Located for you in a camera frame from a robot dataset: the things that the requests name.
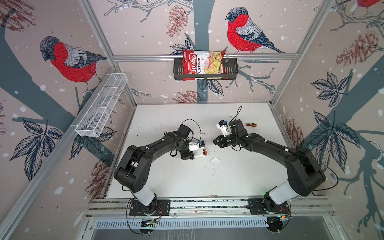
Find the cassava chips bag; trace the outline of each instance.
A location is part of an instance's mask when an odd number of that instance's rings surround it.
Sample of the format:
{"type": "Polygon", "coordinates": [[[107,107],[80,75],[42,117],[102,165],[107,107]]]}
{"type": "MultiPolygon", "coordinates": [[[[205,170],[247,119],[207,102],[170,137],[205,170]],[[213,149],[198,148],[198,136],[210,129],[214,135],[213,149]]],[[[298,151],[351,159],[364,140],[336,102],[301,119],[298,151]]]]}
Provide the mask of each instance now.
{"type": "MultiPolygon", "coordinates": [[[[225,50],[222,52],[183,50],[184,74],[219,74],[225,73],[223,63],[225,50]]],[[[199,80],[204,78],[184,78],[199,80]]]]}

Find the white table surface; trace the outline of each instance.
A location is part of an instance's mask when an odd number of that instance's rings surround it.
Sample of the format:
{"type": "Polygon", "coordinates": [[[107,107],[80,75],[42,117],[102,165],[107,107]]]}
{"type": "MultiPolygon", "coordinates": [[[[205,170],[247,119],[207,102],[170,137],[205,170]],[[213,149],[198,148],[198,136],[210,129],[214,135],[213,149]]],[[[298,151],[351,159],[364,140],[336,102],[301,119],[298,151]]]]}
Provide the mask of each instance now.
{"type": "MultiPolygon", "coordinates": [[[[192,118],[205,132],[202,140],[206,141],[208,155],[193,160],[182,160],[179,152],[176,157],[168,153],[162,155],[152,163],[149,172],[147,183],[152,191],[158,197],[264,195],[287,179],[285,167],[262,154],[245,149],[236,152],[231,147],[219,148],[212,142],[221,134],[216,124],[220,120],[231,120],[229,116],[235,116],[241,105],[238,119],[258,125],[245,126],[248,132],[286,145],[266,103],[139,105],[123,153],[130,145],[139,147],[159,140],[164,131],[177,130],[185,119],[192,118]],[[214,157],[220,162],[212,167],[209,161],[214,157]]],[[[184,124],[194,131],[197,139],[200,137],[197,124],[190,120],[184,124]]],[[[132,198],[132,195],[122,191],[121,184],[113,179],[107,198],[132,198]]]]}

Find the orange screwdriver handle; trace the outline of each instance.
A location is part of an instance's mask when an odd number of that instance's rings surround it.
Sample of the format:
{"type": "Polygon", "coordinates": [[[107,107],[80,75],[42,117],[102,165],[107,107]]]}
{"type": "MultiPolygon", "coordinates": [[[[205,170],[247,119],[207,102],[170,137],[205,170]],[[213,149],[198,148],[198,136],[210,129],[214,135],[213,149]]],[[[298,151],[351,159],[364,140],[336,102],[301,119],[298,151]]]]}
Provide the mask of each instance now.
{"type": "Polygon", "coordinates": [[[256,123],[246,123],[245,125],[250,127],[257,127],[256,123]]]}

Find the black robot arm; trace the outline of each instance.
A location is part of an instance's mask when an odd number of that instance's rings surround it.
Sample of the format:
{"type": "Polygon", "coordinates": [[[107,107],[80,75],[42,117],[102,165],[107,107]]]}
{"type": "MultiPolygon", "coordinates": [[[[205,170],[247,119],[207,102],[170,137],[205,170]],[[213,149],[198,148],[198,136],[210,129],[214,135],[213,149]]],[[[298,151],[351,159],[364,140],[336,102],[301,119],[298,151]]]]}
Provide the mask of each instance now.
{"type": "Polygon", "coordinates": [[[139,200],[143,212],[151,214],[156,207],[157,197],[146,184],[152,162],[175,149],[180,154],[190,156],[190,141],[186,140],[190,132],[189,127],[181,124],[179,129],[166,133],[156,142],[141,147],[131,145],[125,151],[113,177],[139,200]]]}
{"type": "Polygon", "coordinates": [[[264,196],[267,205],[271,200],[273,201],[270,202],[271,205],[279,205],[298,195],[307,196],[325,181],[324,172],[319,164],[308,158],[305,153],[268,141],[256,133],[248,134],[240,120],[230,122],[229,126],[232,134],[218,136],[214,140],[215,145],[219,147],[239,145],[248,151],[261,153],[287,169],[289,185],[283,183],[267,192],[264,196]]]}

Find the red bird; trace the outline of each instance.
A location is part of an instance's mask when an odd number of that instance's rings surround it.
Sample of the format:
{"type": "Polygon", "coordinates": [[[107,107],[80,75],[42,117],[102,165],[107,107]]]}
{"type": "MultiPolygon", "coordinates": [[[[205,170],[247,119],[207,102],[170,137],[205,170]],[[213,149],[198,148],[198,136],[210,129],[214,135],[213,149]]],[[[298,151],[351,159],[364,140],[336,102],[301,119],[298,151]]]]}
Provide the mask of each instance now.
{"type": "Polygon", "coordinates": [[[250,51],[255,49],[269,48],[278,53],[284,53],[277,49],[273,43],[266,38],[263,30],[252,22],[248,11],[244,7],[232,8],[227,17],[228,41],[239,51],[250,51]]]}
{"type": "MultiPolygon", "coordinates": [[[[344,3],[346,3],[346,2],[349,2],[349,1],[351,1],[351,0],[343,1],[343,2],[339,3],[339,5],[342,5],[342,4],[344,4],[344,3]]],[[[381,1],[381,0],[355,0],[355,1],[356,1],[357,3],[356,3],[356,4],[352,7],[352,9],[351,9],[352,14],[356,11],[356,9],[357,9],[358,7],[365,7],[366,10],[367,10],[367,13],[366,13],[364,16],[366,16],[366,15],[372,14],[372,13],[368,12],[368,8],[369,8],[370,6],[372,6],[372,5],[374,5],[375,3],[378,3],[378,2],[381,1]]]]}
{"type": "Polygon", "coordinates": [[[357,0],[359,7],[370,7],[381,0],[357,0]]]}
{"type": "Polygon", "coordinates": [[[44,61],[48,59],[68,80],[76,83],[87,83],[96,74],[98,64],[107,59],[99,54],[86,51],[84,48],[72,47],[60,42],[53,36],[48,36],[40,43],[40,51],[44,61]]]}

